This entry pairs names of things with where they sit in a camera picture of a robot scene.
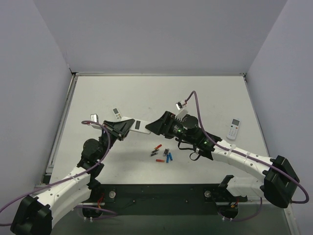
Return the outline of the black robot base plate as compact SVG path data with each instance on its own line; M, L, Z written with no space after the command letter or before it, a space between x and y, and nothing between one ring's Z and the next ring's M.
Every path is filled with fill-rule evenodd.
M247 202L217 184L101 184L88 203L118 215L217 215L221 206Z

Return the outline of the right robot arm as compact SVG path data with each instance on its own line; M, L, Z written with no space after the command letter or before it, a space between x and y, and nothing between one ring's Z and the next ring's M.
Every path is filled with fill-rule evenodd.
M151 123L135 120L132 130L175 138L178 143L190 144L190 150L200 157L229 164L254 177L253 180L233 177L227 187L233 196L264 197L280 208L287 208L292 203L299 178L286 158L277 156L274 159L243 151L217 136L204 133L195 116L166 111Z

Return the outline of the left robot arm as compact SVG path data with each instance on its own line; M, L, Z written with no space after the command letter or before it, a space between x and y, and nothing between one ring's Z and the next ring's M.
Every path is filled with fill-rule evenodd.
M102 129L98 139L88 139L83 144L81 159L67 176L42 189L36 196L22 198L10 226L16 235L49 235L53 227L80 203L96 201L100 188L96 177L102 171L102 161L116 141L123 141L135 120L119 122L83 121L82 124Z

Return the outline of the white red-faced remote control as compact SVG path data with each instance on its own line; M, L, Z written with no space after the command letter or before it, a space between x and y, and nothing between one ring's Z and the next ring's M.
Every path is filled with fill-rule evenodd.
M146 128L146 125L148 125L148 124L149 124L148 121L134 118L134 123L130 127L130 131L141 133L141 134L147 134L147 135L151 134L151 131L149 131Z

